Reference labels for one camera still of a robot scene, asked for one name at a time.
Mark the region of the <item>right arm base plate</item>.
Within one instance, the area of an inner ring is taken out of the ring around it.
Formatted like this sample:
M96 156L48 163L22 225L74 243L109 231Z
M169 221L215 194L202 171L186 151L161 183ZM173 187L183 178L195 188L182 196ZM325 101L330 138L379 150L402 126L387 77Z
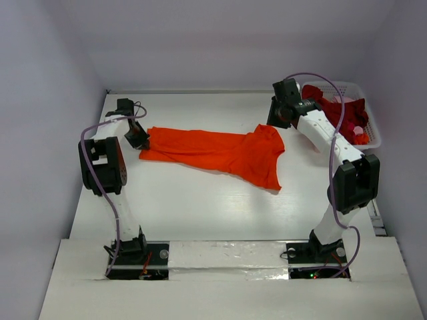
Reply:
M310 249L307 241L287 243L280 257L288 263L290 279L350 278L350 271L346 267L348 260L342 241L320 253Z

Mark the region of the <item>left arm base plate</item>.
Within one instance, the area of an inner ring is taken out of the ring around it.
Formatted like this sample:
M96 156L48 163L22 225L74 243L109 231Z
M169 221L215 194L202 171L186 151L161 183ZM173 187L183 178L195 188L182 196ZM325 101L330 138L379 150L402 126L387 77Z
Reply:
M168 280L169 242L149 242L145 257L125 256L115 260L107 278L111 280Z

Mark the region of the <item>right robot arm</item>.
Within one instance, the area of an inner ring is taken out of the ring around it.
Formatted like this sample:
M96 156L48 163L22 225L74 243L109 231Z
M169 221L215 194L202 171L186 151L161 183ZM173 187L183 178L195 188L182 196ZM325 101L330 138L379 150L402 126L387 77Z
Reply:
M329 155L329 205L306 242L287 243L284 255L290 265L325 264L342 249L342 234L355 214L378 194L380 160L351 145L331 124L319 103L303 99L296 80L288 77L273 84L274 96L267 123L294 127L321 152Z

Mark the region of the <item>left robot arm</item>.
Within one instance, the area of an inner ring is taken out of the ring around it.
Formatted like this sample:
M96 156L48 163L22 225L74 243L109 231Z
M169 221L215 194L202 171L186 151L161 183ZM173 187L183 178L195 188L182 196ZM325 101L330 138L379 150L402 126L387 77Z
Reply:
M124 187L127 168L119 143L123 136L136 151L149 149L149 134L138 122L147 115L139 101L117 100L116 110L105 114L103 121L85 128L78 143L81 176L86 189L106 200L113 212L115 241L104 249L115 263L143 263L148 253L147 241L140 229L134 235L129 204Z

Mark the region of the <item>orange t shirt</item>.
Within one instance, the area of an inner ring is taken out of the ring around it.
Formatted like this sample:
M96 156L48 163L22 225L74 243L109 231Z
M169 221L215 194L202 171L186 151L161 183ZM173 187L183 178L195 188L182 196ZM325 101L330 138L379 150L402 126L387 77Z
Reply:
M246 134L152 127L141 160L181 163L219 171L272 191L280 191L278 159L285 145L278 130L259 124Z

